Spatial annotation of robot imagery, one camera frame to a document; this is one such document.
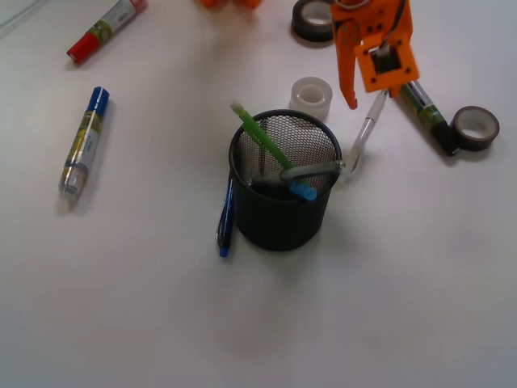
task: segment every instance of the wire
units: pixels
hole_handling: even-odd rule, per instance
[[[395,21],[393,22],[393,26],[388,32],[388,35],[382,40],[382,43],[379,46],[379,49],[382,49],[384,46],[386,46],[386,43],[388,42],[388,39],[393,35],[395,30],[398,27],[398,24],[401,22],[402,15],[404,14],[404,9],[406,8],[406,0],[400,0],[398,3],[397,13],[395,14]]]
[[[22,16],[25,12],[29,11],[31,8],[35,7],[36,5],[38,5],[40,2],[45,2],[46,0],[35,0],[34,2],[32,2],[32,4],[30,6],[26,6],[25,8],[23,8],[20,12],[17,12],[16,14],[14,14],[13,16],[11,16],[8,20],[6,20],[5,22],[1,22],[0,23],[0,30],[2,28],[4,28],[5,26],[11,24],[12,22],[14,22],[17,18],[19,18],[20,16]]]

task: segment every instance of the black tape roll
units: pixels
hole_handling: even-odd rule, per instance
[[[499,135],[499,122],[492,112],[479,107],[460,109],[451,123],[452,136],[465,151],[483,151]],[[469,136],[465,131],[473,130],[483,137]]]
[[[292,29],[300,37],[310,42],[329,42],[332,34],[332,14],[330,4],[334,0],[299,0],[292,9]],[[310,18],[323,16],[328,23],[314,23]]]

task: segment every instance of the green pen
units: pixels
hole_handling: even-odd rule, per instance
[[[288,157],[284,155],[282,150],[267,135],[266,131],[262,129],[259,123],[251,117],[250,113],[248,113],[238,101],[233,101],[230,107],[241,118],[242,127],[259,147],[265,147],[285,170],[295,167]],[[289,186],[289,189],[291,192],[305,198],[306,200],[315,200],[317,198],[317,191],[309,185],[306,179],[303,179],[300,182],[293,182]]]
[[[242,127],[251,136],[251,138],[255,140],[257,144],[266,147],[266,150],[268,150],[270,154],[273,155],[273,157],[278,161],[278,163],[282,165],[285,170],[294,167],[294,164],[292,164],[287,156],[284,155],[282,150],[278,148],[275,142],[267,135],[259,123],[257,123],[253,117],[251,117],[250,113],[248,113],[239,102],[233,101],[230,107],[241,118]]]

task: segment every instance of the red marker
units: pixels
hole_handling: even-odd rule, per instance
[[[147,6],[147,0],[120,0],[80,39],[67,54],[78,65]]]

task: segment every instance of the blue cap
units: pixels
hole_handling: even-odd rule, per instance
[[[103,87],[97,86],[94,89],[94,93],[91,95],[87,111],[95,112],[99,116],[104,117],[104,111],[106,111],[107,101],[109,99],[110,94],[107,90]]]
[[[306,200],[315,200],[317,198],[317,191],[311,188],[306,183],[293,182],[289,186],[291,192],[294,192],[298,196],[305,198]]]

